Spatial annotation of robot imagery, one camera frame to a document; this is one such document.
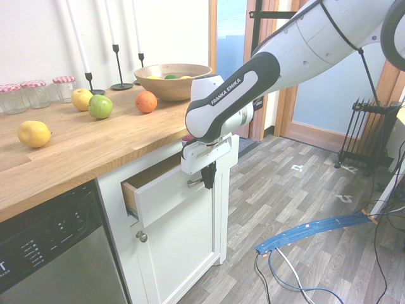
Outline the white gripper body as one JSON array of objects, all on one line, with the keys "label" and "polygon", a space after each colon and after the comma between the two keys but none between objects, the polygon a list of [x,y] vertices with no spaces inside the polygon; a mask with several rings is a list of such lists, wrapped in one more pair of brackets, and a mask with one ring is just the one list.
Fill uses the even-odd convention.
[{"label": "white gripper body", "polygon": [[181,169],[195,174],[222,156],[231,152],[232,135],[227,134],[214,143],[206,144],[188,134],[182,138]]}]

